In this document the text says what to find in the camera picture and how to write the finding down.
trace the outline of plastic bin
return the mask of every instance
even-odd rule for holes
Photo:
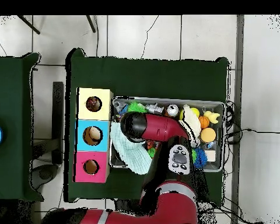
[[[219,121],[217,124],[209,123],[209,127],[213,128],[216,132],[216,145],[214,145],[211,149],[216,150],[216,160],[214,162],[207,162],[204,167],[205,172],[219,172],[223,168],[224,163],[224,152],[225,152],[225,139],[224,136],[226,134],[226,105],[219,101],[199,101],[199,100],[174,100],[174,99],[159,99],[159,98],[144,98],[144,97],[121,97],[116,96],[113,98],[112,102],[112,115],[113,121],[116,120],[117,110],[114,107],[115,102],[124,102],[130,104],[131,102],[136,101],[138,103],[143,104],[144,106],[147,104],[155,104],[158,106],[164,106],[167,108],[170,104],[176,104],[180,109],[185,105],[189,105],[190,107],[195,107],[199,110],[200,115],[202,115],[204,111],[211,111],[215,113],[219,113],[220,116],[217,118]],[[112,146],[112,142],[110,141],[110,165],[113,167],[122,167],[127,168],[128,166],[122,162]]]

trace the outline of green table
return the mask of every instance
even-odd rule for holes
[[[30,75],[38,53],[0,57],[0,199],[42,201],[29,183],[32,159]]]
[[[65,196],[139,199],[145,176],[129,169],[111,169],[106,183],[74,183],[76,88],[110,89],[115,96],[226,101],[228,60],[147,60],[85,57],[78,48],[66,59]],[[205,173],[208,199],[222,202],[222,172]]]

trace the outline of yellow cube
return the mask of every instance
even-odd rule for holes
[[[113,93],[110,89],[77,88],[79,102],[76,105],[80,120],[105,120],[111,117]]]

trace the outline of yellow ball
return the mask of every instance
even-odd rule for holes
[[[195,108],[195,107],[192,107],[191,108],[191,110],[195,113],[195,115],[197,116],[197,118],[199,117],[199,115],[200,115],[200,112],[199,112],[199,110],[197,109],[197,108]]]

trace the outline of light blue cloth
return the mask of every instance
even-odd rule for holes
[[[144,143],[130,142],[121,132],[120,123],[111,123],[110,138],[121,160],[137,174],[146,174],[151,166],[152,158],[142,146]]]

